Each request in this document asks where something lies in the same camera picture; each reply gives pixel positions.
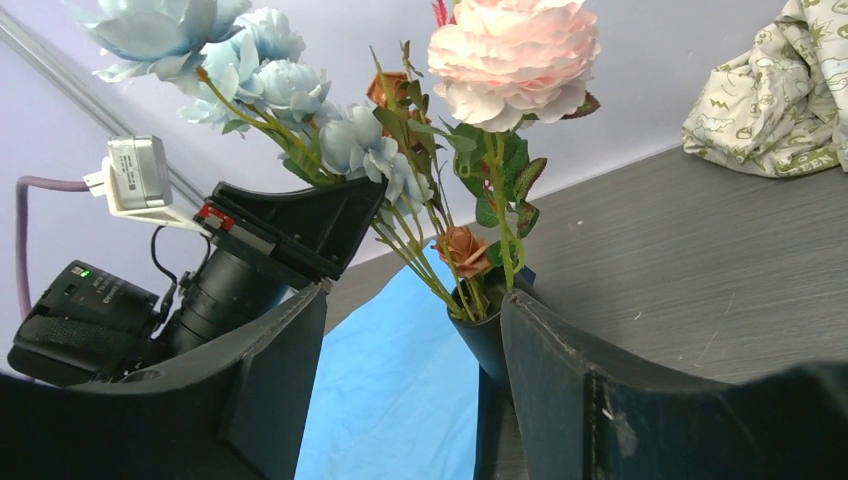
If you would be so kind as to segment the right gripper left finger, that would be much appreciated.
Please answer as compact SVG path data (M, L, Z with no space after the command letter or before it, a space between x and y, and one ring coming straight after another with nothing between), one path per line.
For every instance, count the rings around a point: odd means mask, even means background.
M118 383L1 379L5 479L291 479L323 341L312 285Z

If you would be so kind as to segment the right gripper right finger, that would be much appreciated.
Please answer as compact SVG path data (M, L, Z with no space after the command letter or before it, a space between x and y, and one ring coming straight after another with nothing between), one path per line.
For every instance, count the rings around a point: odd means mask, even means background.
M648 361L520 290L504 296L510 390L480 390L477 479L843 479L847 366L729 384Z

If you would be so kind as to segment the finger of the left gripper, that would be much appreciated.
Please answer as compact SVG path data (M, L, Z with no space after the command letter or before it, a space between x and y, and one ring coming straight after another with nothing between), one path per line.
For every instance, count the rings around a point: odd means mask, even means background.
M218 248L281 282L337 280L386 188L367 177L284 193L220 182L208 196L208 232Z

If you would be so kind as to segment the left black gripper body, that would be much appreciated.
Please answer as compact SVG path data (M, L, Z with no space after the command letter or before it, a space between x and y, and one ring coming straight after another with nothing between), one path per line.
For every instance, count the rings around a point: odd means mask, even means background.
M281 195L212 195L194 220L212 235L216 250L182 281L180 308L162 332L163 343L181 355L244 326L279 305L285 293L312 280L271 252L273 215Z

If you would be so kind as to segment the orange rose flower stem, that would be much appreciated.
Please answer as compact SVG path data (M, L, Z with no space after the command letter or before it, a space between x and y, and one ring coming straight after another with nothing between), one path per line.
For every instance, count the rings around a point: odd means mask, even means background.
M376 73L367 89L383 137L398 147L399 158L381 167L389 180L389 198L372 223L380 243L397 254L448 308L458 322L484 320L491 302L482 290L491 269L487 243L469 227L459 226L444 199L437 136L425 132L429 95L423 73L411 61L411 42L399 43L401 66Z

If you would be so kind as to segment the blue paper flower bouquet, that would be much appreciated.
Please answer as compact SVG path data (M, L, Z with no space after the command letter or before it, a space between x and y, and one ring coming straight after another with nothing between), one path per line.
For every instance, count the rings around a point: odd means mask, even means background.
M295 476L471 479L478 363L410 268L371 264L344 275L387 277L324 338Z

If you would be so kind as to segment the light blue flower stem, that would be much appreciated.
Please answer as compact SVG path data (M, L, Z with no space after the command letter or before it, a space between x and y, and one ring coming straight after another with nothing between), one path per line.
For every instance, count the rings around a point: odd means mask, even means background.
M367 177L399 158L383 137L374 106L338 108L325 73L304 62L303 38L287 16L248 1L103 1L69 11L111 55L97 71L108 83L153 76L192 97L180 110L222 133L258 131L280 150L283 166L315 186Z

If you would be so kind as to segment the pink peony flower stem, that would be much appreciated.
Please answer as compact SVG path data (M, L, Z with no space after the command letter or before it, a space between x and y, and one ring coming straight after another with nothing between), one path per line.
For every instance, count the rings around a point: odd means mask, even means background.
M436 2L434 9L443 22L429 40L428 69L457 122L440 134L474 142L455 153L453 172L477 201L478 223L499 231L467 264L456 253L445 260L466 281L494 272L512 288L525 265L523 240L540 215L526 197L547 163L530 158L517 132L597 110L587 84L601 52L598 17L582 1Z

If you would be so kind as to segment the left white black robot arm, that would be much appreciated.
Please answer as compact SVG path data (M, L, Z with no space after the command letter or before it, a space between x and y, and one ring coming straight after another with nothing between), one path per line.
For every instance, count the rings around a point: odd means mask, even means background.
M287 193L220 182L195 215L214 251L158 296L71 262L18 328L7 360L58 386L117 382L238 329L290 290L338 279L385 199L368 178Z

